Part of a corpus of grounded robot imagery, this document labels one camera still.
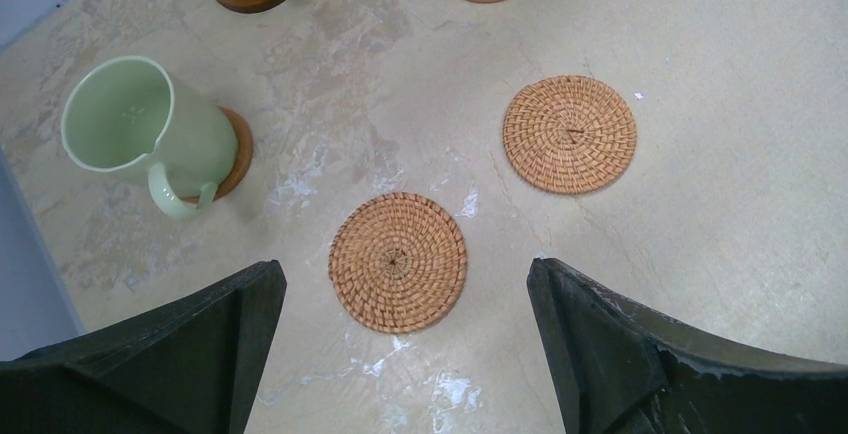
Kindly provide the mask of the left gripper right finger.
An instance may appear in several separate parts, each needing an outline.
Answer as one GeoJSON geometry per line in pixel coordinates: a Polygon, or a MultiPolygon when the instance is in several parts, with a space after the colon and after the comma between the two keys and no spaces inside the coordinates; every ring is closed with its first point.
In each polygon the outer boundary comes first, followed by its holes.
{"type": "Polygon", "coordinates": [[[847,369],[741,344],[555,258],[527,289],[569,433],[843,433],[847,369]]]}

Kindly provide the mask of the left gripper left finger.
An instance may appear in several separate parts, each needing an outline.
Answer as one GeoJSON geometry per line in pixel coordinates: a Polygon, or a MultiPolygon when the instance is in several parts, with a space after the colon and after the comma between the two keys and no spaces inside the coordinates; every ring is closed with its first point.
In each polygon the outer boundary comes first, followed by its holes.
{"type": "Polygon", "coordinates": [[[287,282],[262,261],[1,365],[5,433],[241,433],[287,282]]]}

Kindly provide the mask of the woven rattan coaster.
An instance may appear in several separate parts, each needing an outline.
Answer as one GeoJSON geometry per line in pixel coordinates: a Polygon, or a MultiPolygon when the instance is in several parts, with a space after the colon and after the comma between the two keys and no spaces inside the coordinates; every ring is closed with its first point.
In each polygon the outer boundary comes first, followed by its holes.
{"type": "Polygon", "coordinates": [[[416,193],[390,192],[350,214],[334,236],[328,277],[358,323],[407,334],[441,321],[460,298],[468,253],[455,219],[416,193]]]}
{"type": "Polygon", "coordinates": [[[524,86],[502,122],[512,168],[530,185],[556,194],[581,195],[614,182],[630,165],[637,139],[624,98],[608,84],[581,75],[524,86]]]}

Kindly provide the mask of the light green mug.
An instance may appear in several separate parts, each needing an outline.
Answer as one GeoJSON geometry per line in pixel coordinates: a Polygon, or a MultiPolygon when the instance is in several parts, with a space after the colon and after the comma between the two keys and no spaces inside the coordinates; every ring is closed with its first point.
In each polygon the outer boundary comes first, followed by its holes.
{"type": "Polygon", "coordinates": [[[169,131],[180,109],[219,106],[158,62],[129,55],[91,70],[72,90],[60,123],[72,161],[149,190],[156,206],[175,220],[190,220],[214,201],[192,207],[169,182],[175,142],[169,131]]]}

